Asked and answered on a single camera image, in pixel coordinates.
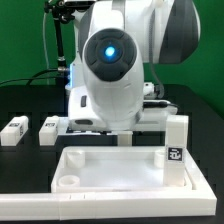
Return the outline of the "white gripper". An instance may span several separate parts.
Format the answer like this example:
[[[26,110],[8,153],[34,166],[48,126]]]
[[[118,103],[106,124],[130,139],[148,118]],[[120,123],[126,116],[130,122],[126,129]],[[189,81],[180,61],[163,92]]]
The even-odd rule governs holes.
[[[143,94],[117,91],[91,99],[85,86],[71,90],[68,124],[74,131],[164,131],[172,105],[166,100],[143,100]]]

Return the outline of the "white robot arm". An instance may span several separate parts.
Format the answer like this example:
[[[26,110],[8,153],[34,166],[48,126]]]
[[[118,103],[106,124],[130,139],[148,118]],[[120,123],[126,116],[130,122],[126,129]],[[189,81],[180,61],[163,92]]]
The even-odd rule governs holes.
[[[70,65],[72,130],[132,130],[144,118],[145,63],[179,64],[197,48],[193,0],[99,0],[77,25]]]

